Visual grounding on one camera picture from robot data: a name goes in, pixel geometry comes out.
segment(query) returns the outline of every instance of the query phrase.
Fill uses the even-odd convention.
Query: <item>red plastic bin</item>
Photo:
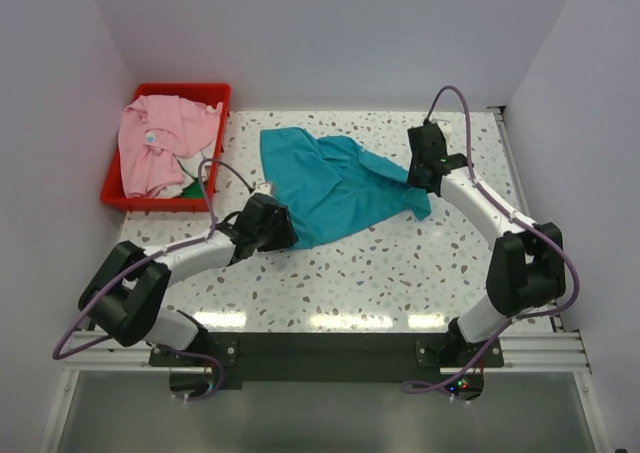
[[[141,95],[178,95],[191,101],[198,101],[215,106],[222,102],[220,115],[220,127],[214,149],[214,158],[220,158],[222,152],[222,140],[224,127],[229,113],[229,98],[231,87],[224,83],[143,83],[138,86],[132,101]],[[207,193],[213,198],[218,164],[211,166],[211,175],[207,185]],[[100,200],[124,211],[207,211],[207,204],[203,199],[188,198],[127,198],[122,189],[122,175],[120,173],[120,151],[116,152],[111,160],[107,178],[102,187]]]

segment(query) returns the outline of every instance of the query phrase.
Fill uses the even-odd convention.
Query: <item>gray wall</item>
[[[506,111],[535,217],[563,229],[616,445],[640,451],[640,0],[568,0]]]
[[[51,350],[113,245],[98,192],[133,91],[93,0],[0,0],[0,450],[35,451]]]
[[[140,82],[224,80],[236,108],[334,109],[424,109],[447,83],[504,105],[565,2],[96,1]]]

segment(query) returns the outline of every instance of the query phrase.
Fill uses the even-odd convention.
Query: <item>teal shirt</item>
[[[403,210],[419,220],[431,214],[427,193],[407,185],[406,170],[349,137],[263,130],[260,156],[300,238],[293,249],[339,240]]]

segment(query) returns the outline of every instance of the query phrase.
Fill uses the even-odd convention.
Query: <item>speckled white surface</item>
[[[451,121],[449,152],[463,151],[464,117]],[[259,134],[300,126],[314,136],[348,135],[407,168],[407,128],[423,113],[252,112],[231,114],[223,159],[250,182],[263,180]],[[512,204],[504,150],[492,114],[472,115],[477,171]],[[220,168],[216,214],[241,209],[246,189]],[[164,306],[195,315],[210,329],[243,331],[444,331],[450,318],[483,294],[490,252],[455,208],[434,195],[433,212],[417,221],[410,211],[340,241],[295,252],[256,254],[230,268],[211,270],[171,287]],[[206,213],[129,213],[121,240],[167,243],[208,228]],[[517,323],[514,331],[551,331],[548,319]]]

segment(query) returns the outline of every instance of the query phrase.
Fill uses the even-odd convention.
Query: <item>pink shirt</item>
[[[190,158],[218,135],[220,111],[178,96],[140,96],[124,109],[118,134],[125,196],[153,198],[182,183],[176,156]]]

